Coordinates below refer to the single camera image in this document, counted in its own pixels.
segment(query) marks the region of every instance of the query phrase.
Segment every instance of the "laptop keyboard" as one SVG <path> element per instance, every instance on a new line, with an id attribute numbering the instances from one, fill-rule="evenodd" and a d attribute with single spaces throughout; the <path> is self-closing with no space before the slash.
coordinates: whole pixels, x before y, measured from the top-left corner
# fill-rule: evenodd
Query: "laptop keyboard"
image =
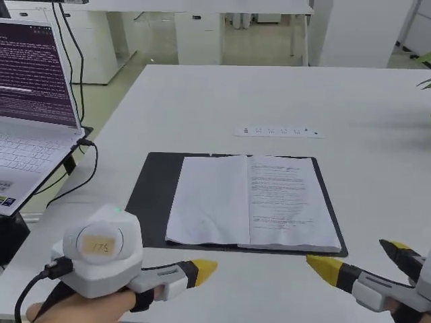
<path id="1" fill-rule="evenodd" d="M 41 173 L 65 144 L 0 134 L 0 167 Z"/>

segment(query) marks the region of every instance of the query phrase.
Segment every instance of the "black folder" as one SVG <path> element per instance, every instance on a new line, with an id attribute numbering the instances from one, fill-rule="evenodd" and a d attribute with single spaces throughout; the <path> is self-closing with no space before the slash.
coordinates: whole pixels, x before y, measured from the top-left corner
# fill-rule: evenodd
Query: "black folder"
<path id="1" fill-rule="evenodd" d="M 181 168 L 185 157 L 226 157 L 231 155 L 217 155 L 207 153 L 149 153 L 142 171 L 137 179 L 133 193 L 127 204 L 126 211 L 136 215 L 141 224 L 142 242 L 149 248 L 179 248 L 194 250 L 218 250 L 235 252 L 257 252 L 266 254 L 316 254 L 321 256 L 347 257 L 348 251 L 343 235 L 335 216 L 329 194 L 315 158 L 311 158 L 321 185 L 323 196 L 331 215 L 335 231 L 337 232 L 341 251 L 338 253 L 303 252 L 273 249 L 240 248 L 237 245 L 199 244 L 184 245 L 165 240 L 170 209 L 174 201 L 176 186 L 180 178 Z"/>

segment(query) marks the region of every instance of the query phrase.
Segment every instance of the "plant leaf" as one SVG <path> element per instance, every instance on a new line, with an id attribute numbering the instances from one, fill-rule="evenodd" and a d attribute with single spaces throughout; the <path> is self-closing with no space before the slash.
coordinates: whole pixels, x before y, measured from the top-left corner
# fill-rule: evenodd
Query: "plant leaf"
<path id="1" fill-rule="evenodd" d="M 431 61 L 431 52 L 422 55 L 421 57 L 416 59 L 419 63 L 429 62 Z"/>
<path id="2" fill-rule="evenodd" d="M 431 83 L 431 79 L 426 79 L 425 81 L 420 82 L 417 86 L 421 86 L 421 85 L 423 85 L 425 83 Z"/>

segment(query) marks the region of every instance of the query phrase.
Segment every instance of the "round display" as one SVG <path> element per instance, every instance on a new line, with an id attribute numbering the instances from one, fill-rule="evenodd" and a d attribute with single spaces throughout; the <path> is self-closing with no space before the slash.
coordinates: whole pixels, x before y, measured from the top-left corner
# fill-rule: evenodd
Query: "round display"
<path id="1" fill-rule="evenodd" d="M 123 247 L 123 235 L 119 228 L 109 223 L 95 223 L 81 231 L 77 249 L 90 264 L 106 264 L 116 260 Z"/>

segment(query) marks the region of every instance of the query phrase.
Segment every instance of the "open document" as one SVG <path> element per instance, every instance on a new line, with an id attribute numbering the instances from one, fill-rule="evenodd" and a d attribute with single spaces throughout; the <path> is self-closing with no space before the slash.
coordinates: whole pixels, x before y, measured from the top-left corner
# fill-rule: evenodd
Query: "open document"
<path id="1" fill-rule="evenodd" d="M 186 157 L 166 239 L 339 252 L 312 158 Z"/>

